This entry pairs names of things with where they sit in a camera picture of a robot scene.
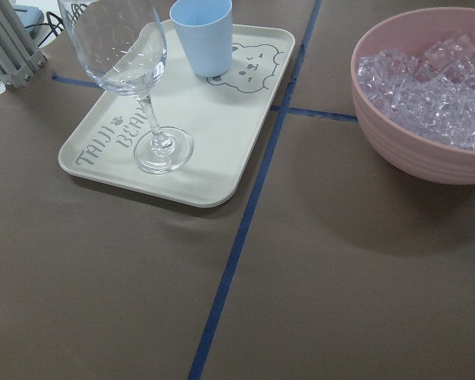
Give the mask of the light blue plastic cup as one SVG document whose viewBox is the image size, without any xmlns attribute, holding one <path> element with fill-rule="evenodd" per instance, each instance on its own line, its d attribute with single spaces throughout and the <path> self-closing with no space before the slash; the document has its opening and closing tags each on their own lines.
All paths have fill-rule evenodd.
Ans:
<svg viewBox="0 0 475 380">
<path fill-rule="evenodd" d="M 187 0 L 169 11 L 192 71 L 204 78 L 225 74 L 232 65 L 231 1 Z"/>
</svg>

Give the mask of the clear ice cubes pile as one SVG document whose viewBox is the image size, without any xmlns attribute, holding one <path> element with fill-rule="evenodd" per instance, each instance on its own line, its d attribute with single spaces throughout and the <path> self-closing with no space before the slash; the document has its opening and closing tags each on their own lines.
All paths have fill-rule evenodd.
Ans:
<svg viewBox="0 0 475 380">
<path fill-rule="evenodd" d="M 357 78 L 368 101 L 404 129 L 475 151 L 475 42 L 467 32 L 420 55 L 386 49 L 364 56 Z"/>
</svg>

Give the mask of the cream bear tray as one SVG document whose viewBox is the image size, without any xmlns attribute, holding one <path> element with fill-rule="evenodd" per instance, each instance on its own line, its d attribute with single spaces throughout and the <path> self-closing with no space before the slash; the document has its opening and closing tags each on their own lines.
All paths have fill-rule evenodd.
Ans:
<svg viewBox="0 0 475 380">
<path fill-rule="evenodd" d="M 235 25 L 233 65 L 219 78 L 195 75 L 173 22 L 163 24 L 168 57 L 154 87 L 161 125 L 187 131 L 188 162 L 172 173 L 142 172 L 133 150 L 147 132 L 131 97 L 105 92 L 63 144 L 59 164 L 69 174 L 195 207 L 215 207 L 235 192 L 295 46 L 280 28 Z"/>
</svg>

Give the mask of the clear wine glass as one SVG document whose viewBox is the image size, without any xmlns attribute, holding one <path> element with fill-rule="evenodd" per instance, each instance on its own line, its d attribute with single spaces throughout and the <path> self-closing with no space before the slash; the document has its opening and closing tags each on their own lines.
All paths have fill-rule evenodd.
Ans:
<svg viewBox="0 0 475 380">
<path fill-rule="evenodd" d="M 192 156 L 191 136 L 163 127 L 154 114 L 150 92 L 165 71 L 167 43 L 153 1 L 60 1 L 64 28 L 86 74 L 101 88 L 136 97 L 150 131 L 134 148 L 136 165 L 164 174 Z"/>
</svg>

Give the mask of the pink bowl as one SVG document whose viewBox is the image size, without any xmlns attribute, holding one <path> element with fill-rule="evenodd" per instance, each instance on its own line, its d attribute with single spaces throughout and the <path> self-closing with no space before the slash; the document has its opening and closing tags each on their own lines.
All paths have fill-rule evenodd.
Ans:
<svg viewBox="0 0 475 380">
<path fill-rule="evenodd" d="M 351 57 L 365 137 L 427 181 L 475 184 L 475 9 L 427 8 L 366 32 Z"/>
</svg>

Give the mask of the aluminium frame post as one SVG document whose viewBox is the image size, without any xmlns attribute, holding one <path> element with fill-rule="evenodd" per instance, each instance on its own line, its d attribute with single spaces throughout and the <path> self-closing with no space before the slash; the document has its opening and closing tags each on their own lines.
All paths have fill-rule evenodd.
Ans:
<svg viewBox="0 0 475 380">
<path fill-rule="evenodd" d="M 8 1 L 0 1 L 0 81 L 21 88 L 46 64 L 19 16 Z"/>
</svg>

